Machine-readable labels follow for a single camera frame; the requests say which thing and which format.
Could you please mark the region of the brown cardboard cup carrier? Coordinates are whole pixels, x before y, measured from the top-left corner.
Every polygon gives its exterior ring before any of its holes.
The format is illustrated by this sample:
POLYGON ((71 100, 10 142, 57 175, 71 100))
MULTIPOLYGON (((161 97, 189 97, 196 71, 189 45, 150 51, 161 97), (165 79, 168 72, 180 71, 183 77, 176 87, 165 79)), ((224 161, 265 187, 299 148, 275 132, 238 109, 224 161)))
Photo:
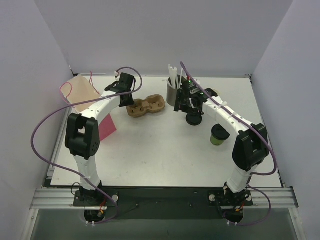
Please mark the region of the brown cardboard cup carrier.
POLYGON ((134 99, 133 104, 126 106, 128 115, 132 118, 139 118, 147 113, 158 113, 166 106, 166 102, 162 95, 154 94, 148 96, 146 99, 134 99))

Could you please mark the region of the brown paper takeout bag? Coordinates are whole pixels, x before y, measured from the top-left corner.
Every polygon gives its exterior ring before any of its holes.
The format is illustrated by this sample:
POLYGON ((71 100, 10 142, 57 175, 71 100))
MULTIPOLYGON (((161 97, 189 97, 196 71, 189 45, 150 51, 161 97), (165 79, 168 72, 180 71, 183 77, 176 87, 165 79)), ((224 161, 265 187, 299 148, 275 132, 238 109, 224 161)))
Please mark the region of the brown paper takeout bag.
MULTIPOLYGON (((92 76, 88 80, 82 75, 75 76, 62 84, 59 89, 60 96, 67 104, 85 102, 101 97, 101 93, 94 87, 92 76)), ((116 131, 111 115, 107 115, 99 126, 99 137, 103 141, 116 131)))

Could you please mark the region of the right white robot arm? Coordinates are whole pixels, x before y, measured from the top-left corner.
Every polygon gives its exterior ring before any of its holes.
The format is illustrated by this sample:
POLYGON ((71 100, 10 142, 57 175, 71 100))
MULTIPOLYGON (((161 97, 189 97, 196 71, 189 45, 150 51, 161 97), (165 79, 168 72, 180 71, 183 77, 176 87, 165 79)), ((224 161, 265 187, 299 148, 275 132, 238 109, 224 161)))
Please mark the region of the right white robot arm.
POLYGON ((249 184, 251 174, 269 155, 267 129, 253 124, 237 114, 212 89, 202 90, 192 80, 184 80, 177 91, 174 111, 187 113, 193 120, 206 114, 228 134, 236 134, 232 151, 235 168, 227 180, 227 188, 234 194, 249 184))

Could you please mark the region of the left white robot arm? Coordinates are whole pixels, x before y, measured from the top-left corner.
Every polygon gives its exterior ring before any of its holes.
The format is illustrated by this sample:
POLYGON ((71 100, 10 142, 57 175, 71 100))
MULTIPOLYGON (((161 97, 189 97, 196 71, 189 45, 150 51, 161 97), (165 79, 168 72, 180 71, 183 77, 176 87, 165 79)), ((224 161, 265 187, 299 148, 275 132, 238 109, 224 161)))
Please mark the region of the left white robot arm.
POLYGON ((99 126, 105 117, 117 107, 134 103, 132 86, 136 83, 133 75, 122 72, 119 79, 107 86, 102 100, 93 103, 80 113, 72 113, 67 119, 65 146, 74 156, 80 180, 80 194, 92 206, 101 203, 103 194, 97 188, 102 186, 96 165, 96 153, 100 147, 99 126))

